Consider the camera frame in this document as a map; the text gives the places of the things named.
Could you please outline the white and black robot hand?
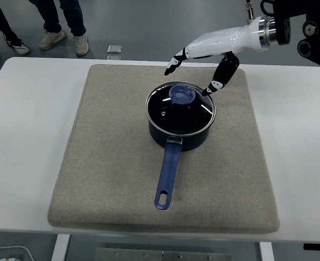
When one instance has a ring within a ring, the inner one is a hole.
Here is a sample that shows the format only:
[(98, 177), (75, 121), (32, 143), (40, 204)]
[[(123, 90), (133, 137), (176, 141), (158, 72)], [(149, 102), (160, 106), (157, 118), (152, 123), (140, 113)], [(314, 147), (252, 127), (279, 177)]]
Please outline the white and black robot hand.
[(211, 82), (202, 92), (208, 96), (222, 88), (230, 81), (239, 66), (236, 54), (244, 49), (261, 52), (265, 35), (260, 32), (260, 18), (243, 27), (222, 29), (205, 33), (189, 43), (174, 55), (165, 70), (165, 75), (173, 73), (183, 61), (190, 58), (201, 59), (214, 55), (223, 55)]

